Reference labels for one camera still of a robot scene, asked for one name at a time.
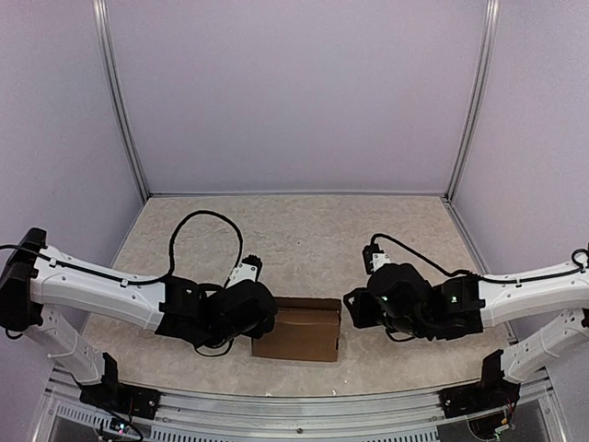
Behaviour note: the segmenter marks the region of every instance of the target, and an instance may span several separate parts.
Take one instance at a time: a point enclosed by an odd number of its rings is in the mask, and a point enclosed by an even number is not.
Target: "open cardboard box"
[[[338,360],[341,300],[276,297],[276,305],[274,330],[252,340],[253,356],[294,361]]]

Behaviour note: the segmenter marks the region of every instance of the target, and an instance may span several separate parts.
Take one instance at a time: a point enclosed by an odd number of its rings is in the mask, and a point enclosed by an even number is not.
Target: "lavender wall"
[[[485,7],[109,1],[151,190],[442,193]]]
[[[456,199],[489,268],[569,259],[589,240],[589,4],[503,2],[472,153]],[[516,324],[525,336],[546,316]],[[574,442],[589,435],[589,346],[549,366]]]
[[[51,244],[109,264],[141,204],[110,106],[92,3],[3,0],[0,10],[0,243],[43,227]],[[77,326],[84,320],[67,314]],[[50,370],[35,343],[0,336],[0,439],[26,440]]]

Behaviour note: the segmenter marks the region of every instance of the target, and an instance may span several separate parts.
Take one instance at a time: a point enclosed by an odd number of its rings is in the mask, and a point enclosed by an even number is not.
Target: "black cable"
[[[207,354],[205,354],[205,353],[202,353],[202,352],[200,352],[200,351],[199,351],[199,349],[198,349],[198,348],[196,348],[196,347],[194,348],[194,351],[195,351],[196,353],[198,353],[199,355],[201,355],[201,356],[204,356],[204,357],[221,357],[221,356],[225,356],[225,355],[227,355],[227,354],[228,354],[228,353],[231,351],[231,349],[233,348],[233,341],[234,341],[233,339],[232,339],[231,341],[229,341],[229,345],[227,346],[227,348],[226,348],[226,349],[225,349],[225,350],[224,350],[222,353],[219,353],[219,354],[217,354],[217,355],[207,355]]]
[[[539,276],[530,276],[530,277],[522,278],[522,279],[492,279],[492,278],[487,278],[485,276],[480,276],[479,278],[480,278],[480,281],[484,281],[485,283],[518,284],[519,285],[519,284],[523,284],[523,283],[533,283],[535,281],[546,281],[547,279],[560,278],[562,276],[570,276],[570,275],[576,274],[576,273],[584,273],[585,272],[584,264],[577,260],[577,255],[579,253],[583,253],[587,258],[589,258],[589,250],[586,250],[586,249],[575,250],[571,255],[571,261],[574,262],[574,264],[577,266],[577,268],[572,269],[572,270],[568,270],[566,272],[541,274]]]
[[[511,403],[507,394],[505,394],[505,396],[507,397],[507,404],[505,405],[507,410],[503,410],[503,414],[505,416],[505,419],[506,419],[507,424],[509,425],[510,429],[513,430],[514,429],[514,418],[515,418],[515,407],[517,406],[517,402]],[[470,431],[470,434],[473,435],[473,437],[475,437],[477,440],[480,440],[482,442],[494,442],[494,441],[499,440],[500,434],[496,433],[495,431],[493,431],[492,434],[488,433],[486,435],[475,434],[476,432],[478,433],[478,431],[479,431],[478,428],[473,427],[473,425],[476,422],[477,422],[477,419],[467,420],[468,430]]]
[[[235,230],[235,232],[237,234],[237,239],[239,241],[239,252],[237,253],[236,263],[234,264],[233,267],[237,267],[239,262],[241,262],[241,255],[243,254],[243,237],[241,236],[241,231],[239,230],[239,227],[237,227],[237,225],[233,221],[231,221],[229,218],[227,218],[225,215],[218,214],[218,213],[213,212],[211,210],[197,210],[195,212],[192,212],[191,214],[184,216],[184,219],[182,219],[178,223],[178,225],[174,229],[174,233],[172,233],[172,236],[169,239],[169,245],[168,245],[168,251],[167,251],[167,254],[169,256],[169,270],[167,271],[168,275],[173,274],[174,271],[176,270],[176,259],[174,257],[174,245],[175,245],[176,237],[178,236],[178,233],[180,233],[180,231],[182,230],[184,225],[197,215],[208,215],[208,216],[213,216],[215,218],[219,218],[220,220],[225,221],[229,226],[231,226]]]
[[[421,302],[419,304],[415,304],[413,306],[413,314],[415,315],[415,318],[417,318],[417,321],[423,327],[425,327],[426,329],[430,329],[430,330],[445,330],[447,328],[447,326],[445,326],[445,325],[438,325],[438,324],[434,324],[432,322],[429,322],[428,320],[425,320],[425,318],[422,315],[422,308],[423,308],[423,305]]]
[[[16,341],[17,339],[20,339],[23,336],[22,333],[12,335],[12,334],[10,334],[10,331],[8,329],[4,329],[4,331],[6,333],[6,338],[12,339],[13,341]]]
[[[391,241],[394,244],[397,244],[399,247],[401,247],[402,249],[408,251],[409,253],[411,253],[414,256],[417,256],[420,260],[427,262],[429,265],[431,265],[435,270],[437,270],[438,272],[442,273],[443,275],[447,276],[448,278],[453,278],[455,276],[459,276],[460,274],[463,275],[469,275],[472,274],[471,271],[469,270],[464,270],[464,269],[460,269],[460,270],[456,270],[454,272],[448,272],[444,267],[442,267],[440,264],[438,264],[437,262],[434,262],[432,260],[430,260],[428,257],[426,257],[425,255],[422,255],[421,253],[419,253],[418,251],[416,251],[415,249],[412,249],[411,247],[409,247],[408,245],[404,244],[403,242],[399,241],[396,238],[393,238],[387,234],[384,233],[375,233],[372,238],[370,239],[370,244],[374,245],[376,240],[379,238],[383,238],[383,239],[387,239],[389,241]]]
[[[415,339],[415,336],[410,336],[409,338],[403,339],[396,338],[395,336],[393,336],[393,333],[395,332],[396,331],[391,331],[390,329],[385,329],[385,333],[387,334],[388,339],[390,339],[394,343],[408,343],[409,341],[413,341]]]
[[[20,250],[20,251],[25,251],[26,253],[29,253],[33,256],[36,256],[37,258],[41,258],[42,260],[45,260],[45,261],[52,260],[49,256],[45,256],[42,253],[38,253],[35,250],[29,250],[26,247],[16,246],[14,244],[3,244],[0,246],[0,250]]]
[[[128,425],[129,427],[131,427],[131,429],[139,436],[139,439],[137,439],[138,442],[143,442],[144,440],[144,434],[139,431],[139,429],[132,424],[131,422],[129,422],[127,419],[125,419],[124,417],[121,417],[120,415],[118,415],[117,413],[115,413],[113,410],[109,410],[106,407],[103,407],[102,405],[100,405],[100,403],[95,400],[92,396],[90,396],[86,390],[84,390],[84,386],[82,384],[80,384],[75,378],[74,375],[72,375],[72,379],[74,380],[75,384],[77,385],[77,387],[82,391],[82,393],[90,399],[91,402],[94,403],[94,406],[99,408],[100,410],[104,410],[105,412],[107,412],[108,414],[110,414],[112,417],[114,417],[115,419],[117,419],[119,422],[122,422],[125,425]]]
[[[161,282],[165,281],[166,278],[171,276],[174,273],[174,271],[176,270],[176,258],[174,256],[174,246],[175,246],[176,238],[177,238],[179,232],[184,227],[184,225],[197,215],[208,215],[208,216],[213,216],[215,218],[219,218],[222,221],[225,221],[229,226],[231,226],[235,230],[235,232],[237,234],[237,239],[239,241],[239,251],[237,253],[236,263],[234,265],[234,267],[236,267],[239,264],[239,262],[241,261],[241,255],[243,254],[243,236],[241,235],[241,231],[239,230],[239,227],[237,227],[237,225],[233,221],[231,221],[229,218],[227,218],[225,215],[217,214],[216,212],[213,212],[210,210],[197,210],[195,212],[192,212],[192,213],[184,216],[184,218],[178,223],[178,225],[174,229],[174,233],[172,233],[172,236],[169,239],[169,243],[167,246],[169,267],[167,269],[166,274],[163,274],[162,276],[159,276],[157,278],[147,279],[147,280],[143,280],[143,281],[127,281],[127,284],[128,285],[151,285],[151,284],[161,283]],[[47,262],[50,262],[52,260],[52,258],[47,255],[43,255],[42,253],[36,252],[34,250],[29,250],[29,249],[24,248],[22,246],[16,246],[14,244],[0,245],[0,250],[6,250],[6,249],[25,251],[26,253],[29,253],[33,256],[41,258]],[[104,273],[104,272],[100,272],[100,271],[93,270],[93,269],[88,269],[87,267],[82,267],[80,265],[73,264],[71,262],[64,262],[64,261],[55,260],[55,264],[59,265],[61,267],[68,268],[68,269],[77,270],[82,273],[92,274],[92,275],[98,276],[100,278],[105,278],[110,281],[114,281],[116,283],[122,283],[124,281],[123,278],[121,278],[119,276],[115,276],[114,274],[109,274],[109,273]],[[214,284],[209,284],[209,285],[205,285],[205,286],[208,287],[208,288],[204,289],[205,291],[217,291],[217,290],[220,290],[224,287],[224,286],[214,285]]]
[[[548,279],[561,278],[562,276],[570,276],[570,275],[576,274],[576,273],[585,273],[586,264],[577,260],[576,257],[579,253],[583,253],[587,257],[587,259],[589,260],[589,250],[577,249],[572,253],[572,256],[571,256],[572,262],[577,266],[576,269],[572,269],[572,270],[569,270],[566,272],[560,272],[560,273],[550,273],[550,274],[541,274],[539,276],[529,276],[527,278],[521,278],[521,279],[492,279],[492,278],[487,278],[485,276],[481,276],[479,274],[475,274],[475,273],[473,273],[469,270],[465,270],[465,269],[459,269],[459,270],[455,270],[453,272],[448,272],[444,267],[442,267],[437,262],[430,260],[426,256],[424,256],[421,253],[419,253],[418,251],[412,249],[411,247],[409,247],[408,245],[399,241],[398,239],[390,237],[389,235],[386,235],[384,233],[375,233],[372,236],[372,238],[370,239],[370,244],[374,245],[375,241],[379,238],[388,239],[389,241],[393,242],[394,244],[397,244],[399,247],[408,251],[409,253],[413,254],[414,256],[418,257],[420,260],[427,262],[435,270],[437,270],[438,272],[447,276],[448,278],[453,278],[453,277],[459,276],[461,274],[465,275],[465,276],[473,275],[473,276],[476,276],[480,281],[483,281],[485,283],[490,283],[490,284],[501,284],[501,285],[517,284],[517,285],[520,285],[523,283],[533,283],[535,281],[546,281]],[[423,323],[423,325],[426,325],[426,324],[429,324],[429,322],[425,321]]]

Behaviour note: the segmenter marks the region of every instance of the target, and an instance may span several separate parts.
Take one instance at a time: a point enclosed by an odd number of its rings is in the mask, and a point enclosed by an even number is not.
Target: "beige floor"
[[[473,268],[442,203],[430,197],[224,196],[151,199],[116,262],[130,273],[167,269],[167,240],[187,213],[211,209],[231,217],[244,255],[264,263],[260,280],[276,296],[341,297],[365,285],[362,248],[375,232],[406,241],[448,269]],[[222,283],[237,252],[220,221],[194,218],[179,236],[177,275]],[[413,262],[432,283],[443,277],[394,245],[396,262]],[[255,358],[238,338],[228,356],[208,359],[180,340],[155,336],[92,315],[84,335],[119,362],[122,380],[157,387],[257,396],[331,396],[439,386],[477,378],[482,358],[507,345],[503,328],[452,342],[392,343],[381,329],[356,330],[344,310],[340,361],[296,363]]]

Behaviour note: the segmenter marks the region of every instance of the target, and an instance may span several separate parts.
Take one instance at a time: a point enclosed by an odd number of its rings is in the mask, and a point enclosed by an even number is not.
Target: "black mounting bracket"
[[[39,253],[46,248],[47,232],[32,228],[19,246]],[[37,257],[24,250],[12,252],[0,275],[0,327],[23,332],[31,325],[41,325],[43,305],[30,300],[30,280],[37,276]]]
[[[119,382],[117,362],[103,353],[104,375],[99,384],[77,384],[82,390],[80,401],[103,410],[118,413],[122,418],[137,416],[153,420],[156,417],[162,393],[155,389]]]
[[[501,356],[503,350],[488,355],[483,360],[479,382],[450,387],[440,391],[440,403],[446,418],[480,413],[519,401],[519,384],[503,379]]]

